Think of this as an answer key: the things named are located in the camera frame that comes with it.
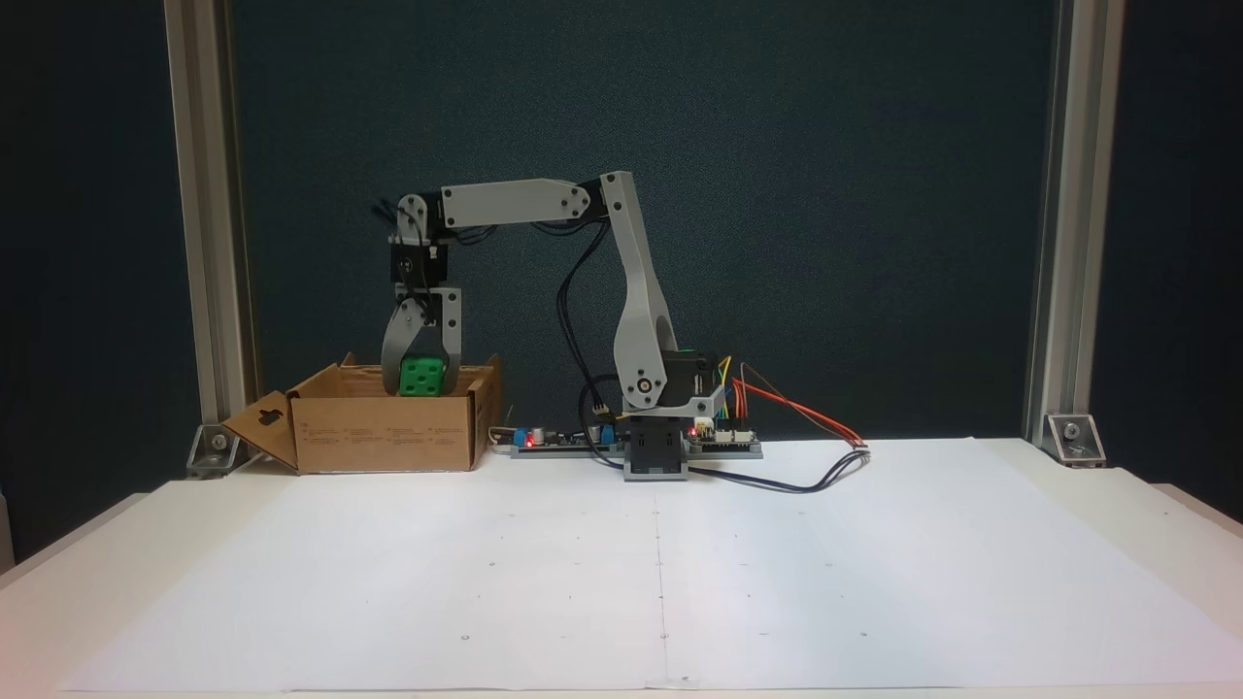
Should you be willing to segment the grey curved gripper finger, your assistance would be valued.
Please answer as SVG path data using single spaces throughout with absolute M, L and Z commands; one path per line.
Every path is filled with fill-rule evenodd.
M 436 322 L 416 297 L 398 301 L 387 320 L 382 343 L 382 373 L 387 394 L 401 389 L 401 363 L 413 354 L 436 354 Z

